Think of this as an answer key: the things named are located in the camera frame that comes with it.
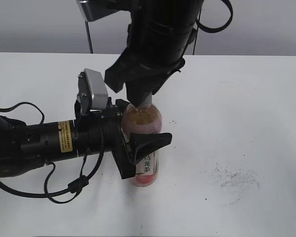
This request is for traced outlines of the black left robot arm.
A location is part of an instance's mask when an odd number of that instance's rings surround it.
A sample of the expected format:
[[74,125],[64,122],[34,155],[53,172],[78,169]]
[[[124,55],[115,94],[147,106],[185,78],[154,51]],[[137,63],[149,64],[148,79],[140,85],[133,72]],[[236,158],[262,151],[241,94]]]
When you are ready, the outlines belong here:
[[125,140],[121,130],[122,110],[118,99],[107,108],[82,115],[74,106],[73,120],[27,125],[7,118],[12,108],[0,109],[0,177],[14,177],[40,168],[46,161],[61,161],[111,152],[122,179],[134,177],[136,165],[147,155],[169,145],[170,133],[131,134]]

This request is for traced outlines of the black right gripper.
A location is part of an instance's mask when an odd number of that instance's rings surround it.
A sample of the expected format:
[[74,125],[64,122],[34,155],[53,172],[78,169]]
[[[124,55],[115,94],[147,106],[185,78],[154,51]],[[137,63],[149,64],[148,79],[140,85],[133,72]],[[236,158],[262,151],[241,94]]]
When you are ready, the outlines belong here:
[[115,63],[105,70],[105,83],[114,92],[119,92],[125,85],[128,101],[134,107],[139,107],[149,93],[156,94],[168,78],[184,65],[184,58],[164,66],[125,49]]

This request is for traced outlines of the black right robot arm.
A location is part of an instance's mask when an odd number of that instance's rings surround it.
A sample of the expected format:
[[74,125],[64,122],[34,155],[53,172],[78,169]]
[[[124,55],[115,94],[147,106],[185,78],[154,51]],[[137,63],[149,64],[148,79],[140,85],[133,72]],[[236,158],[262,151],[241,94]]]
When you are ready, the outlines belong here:
[[105,83],[115,93],[126,87],[127,99],[139,107],[185,64],[194,37],[201,0],[141,0],[131,12],[127,46],[106,69]]

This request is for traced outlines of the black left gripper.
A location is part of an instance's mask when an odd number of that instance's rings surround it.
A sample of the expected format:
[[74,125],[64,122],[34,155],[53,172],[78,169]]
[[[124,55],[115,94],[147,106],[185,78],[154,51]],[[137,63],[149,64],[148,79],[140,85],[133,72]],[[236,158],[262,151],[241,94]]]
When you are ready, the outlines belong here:
[[112,153],[121,178],[128,179],[136,174],[134,164],[171,144],[171,133],[131,133],[129,139],[131,152],[128,151],[121,130],[121,117],[129,105],[130,103],[123,99],[116,99],[115,104],[112,104],[110,98],[104,110],[90,111],[88,115],[83,116],[80,113],[80,104],[78,101],[75,102],[74,144],[77,151],[81,156],[99,154],[95,167],[87,176],[88,179],[91,179],[99,169],[105,152]]

